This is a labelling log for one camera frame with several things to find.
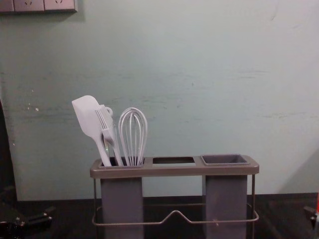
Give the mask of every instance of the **light green wall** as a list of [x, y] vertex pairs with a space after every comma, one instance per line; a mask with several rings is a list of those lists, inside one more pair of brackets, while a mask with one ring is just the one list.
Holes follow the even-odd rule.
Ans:
[[[145, 112], [146, 155], [242, 153], [257, 193], [318, 190], [317, 0], [86, 0], [0, 17], [0, 86], [20, 200], [92, 197], [98, 157], [71, 101]], [[152, 179], [145, 196], [197, 195]]]

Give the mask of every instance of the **dark object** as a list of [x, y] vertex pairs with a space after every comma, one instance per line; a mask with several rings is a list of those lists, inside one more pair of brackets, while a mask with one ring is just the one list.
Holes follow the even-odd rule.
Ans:
[[316, 209], [306, 206], [304, 207], [304, 211], [305, 211], [306, 217], [310, 220], [312, 227], [315, 228], [316, 220], [317, 220]]
[[[174, 217], [184, 219], [190, 225], [204, 225], [206, 239], [232, 237], [244, 239], [246, 224], [251, 225], [254, 238], [254, 222], [259, 219], [255, 211], [255, 174], [259, 165], [244, 155], [207, 155], [204, 157], [146, 157], [144, 165], [133, 167], [104, 167], [96, 160], [90, 175], [94, 179], [94, 208], [92, 223], [104, 227], [107, 239], [143, 239], [143, 226], [159, 226]], [[206, 203], [204, 219], [190, 219], [174, 208], [161, 220], [143, 222], [142, 177], [145, 176], [203, 176], [203, 192]], [[251, 219], [247, 219], [247, 175], [252, 175]], [[96, 179], [101, 180], [102, 211], [104, 223], [97, 223]]]
[[43, 213], [25, 217], [16, 209], [2, 203], [0, 205], [0, 239], [24, 239], [48, 229], [52, 222], [55, 208], [47, 208]]
[[16, 202], [15, 181], [10, 154], [8, 134], [0, 101], [0, 202], [14, 205]]

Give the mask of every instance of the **utensil holder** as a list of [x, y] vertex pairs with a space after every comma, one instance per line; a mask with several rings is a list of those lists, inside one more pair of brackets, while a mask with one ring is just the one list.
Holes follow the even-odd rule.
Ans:
[[[104, 223], [142, 223], [142, 178], [101, 179]], [[107, 239], [142, 239], [143, 226], [104, 227]]]
[[[239, 154], [192, 157], [148, 157], [140, 167], [104, 167], [96, 160], [90, 169], [94, 179], [95, 213], [92, 223], [104, 227], [104, 239], [143, 239], [147, 225], [161, 225], [179, 214], [189, 224], [203, 224], [206, 239], [245, 239], [246, 225], [259, 219], [255, 211], [255, 175], [259, 165]], [[203, 176], [203, 221], [192, 221], [173, 210], [160, 222], [144, 222], [142, 177]], [[251, 219], [246, 218], [247, 175], [252, 175]], [[104, 223], [96, 222], [96, 179], [101, 180]]]

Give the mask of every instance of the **metal wire frame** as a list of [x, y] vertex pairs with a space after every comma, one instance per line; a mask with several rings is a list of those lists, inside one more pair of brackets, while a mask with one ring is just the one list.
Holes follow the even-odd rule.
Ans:
[[[150, 205], [153, 207], [156, 206], [203, 206], [203, 203], [192, 203], [192, 204], [160, 204], [160, 205]], [[98, 238], [98, 227], [118, 227], [118, 226], [150, 226], [150, 225], [161, 225], [165, 223], [172, 215], [178, 214], [182, 218], [185, 219], [189, 224], [219, 224], [222, 223], [252, 223], [251, 226], [251, 239], [255, 238], [255, 222], [259, 220], [259, 215], [255, 211], [255, 174], [252, 175], [252, 205], [247, 204], [251, 207], [251, 215], [254, 218], [245, 219], [245, 220], [213, 220], [213, 221], [192, 221], [188, 217], [186, 217], [181, 211], [173, 210], [171, 211], [162, 221], [160, 222], [142, 222], [142, 223], [97, 223], [96, 222], [96, 214], [102, 207], [96, 207], [96, 179], [94, 179], [94, 215], [92, 218], [92, 224], [96, 226], [96, 239]]]

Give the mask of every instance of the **white plastic utensil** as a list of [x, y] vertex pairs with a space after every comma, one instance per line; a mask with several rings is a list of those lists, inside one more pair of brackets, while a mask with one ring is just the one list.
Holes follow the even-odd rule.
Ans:
[[95, 113], [99, 103], [93, 96], [83, 96], [73, 100], [72, 105], [82, 131], [95, 141], [104, 166], [111, 166], [102, 141], [100, 121]]
[[126, 164], [128, 166], [143, 164], [148, 122], [142, 111], [136, 108], [123, 111], [119, 120], [119, 135]]
[[117, 165], [123, 166], [119, 144], [115, 134], [116, 129], [113, 127], [112, 109], [102, 105], [98, 110], [95, 110], [95, 112], [100, 120], [104, 139], [113, 147]]

